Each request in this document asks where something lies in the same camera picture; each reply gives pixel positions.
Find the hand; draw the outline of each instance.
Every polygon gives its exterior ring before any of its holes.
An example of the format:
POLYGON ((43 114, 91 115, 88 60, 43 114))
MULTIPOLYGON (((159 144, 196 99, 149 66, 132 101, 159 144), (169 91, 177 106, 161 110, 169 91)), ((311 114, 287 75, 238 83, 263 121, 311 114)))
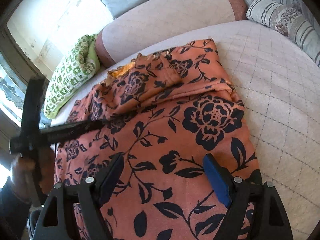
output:
MULTIPOLYGON (((39 163, 42 175, 42 180, 39 185, 42 192, 47 194, 54 184, 55 154, 49 147, 41 148, 39 149, 39 152, 39 155, 41 156, 39 163)), ((24 173, 31 172, 34 168, 35 163, 33 160, 19 155, 11 163, 11 188, 14 193, 24 201, 27 201, 30 198, 24 173)))

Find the folded blanket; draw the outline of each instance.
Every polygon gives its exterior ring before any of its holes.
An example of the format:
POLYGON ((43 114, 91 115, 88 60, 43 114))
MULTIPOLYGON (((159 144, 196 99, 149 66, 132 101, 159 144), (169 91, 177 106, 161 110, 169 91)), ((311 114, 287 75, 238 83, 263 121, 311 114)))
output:
MULTIPOLYGON (((227 209, 204 174, 212 153, 233 176, 261 184, 244 104, 219 63, 213 40, 140 57, 111 85, 75 102, 68 122, 107 119, 58 148, 55 181, 78 184, 115 153, 124 171, 101 208, 115 239, 213 239, 227 209)), ((248 205, 241 238, 249 231, 248 205)), ((89 239, 75 206, 82 239, 89 239)))
POLYGON ((96 37, 82 36, 54 70, 44 101, 47 118, 55 118, 60 108, 99 70, 96 37))

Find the white wall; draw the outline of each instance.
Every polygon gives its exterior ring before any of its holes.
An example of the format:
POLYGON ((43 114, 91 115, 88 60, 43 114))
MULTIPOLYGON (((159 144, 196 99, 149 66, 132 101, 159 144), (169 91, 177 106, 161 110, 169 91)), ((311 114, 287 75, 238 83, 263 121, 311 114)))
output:
POLYGON ((100 0, 23 0, 7 25, 24 53, 50 79, 78 38, 98 33, 111 21, 100 0))

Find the dark sleeve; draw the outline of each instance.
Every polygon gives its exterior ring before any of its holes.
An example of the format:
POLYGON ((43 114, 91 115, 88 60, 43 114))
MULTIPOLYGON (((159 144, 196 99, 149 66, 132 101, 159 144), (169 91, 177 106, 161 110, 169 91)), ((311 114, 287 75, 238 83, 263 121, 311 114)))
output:
POLYGON ((0 192, 0 217, 3 218, 1 227, 10 228, 12 233, 21 239, 27 224, 30 204, 24 203, 12 191, 9 179, 0 192))

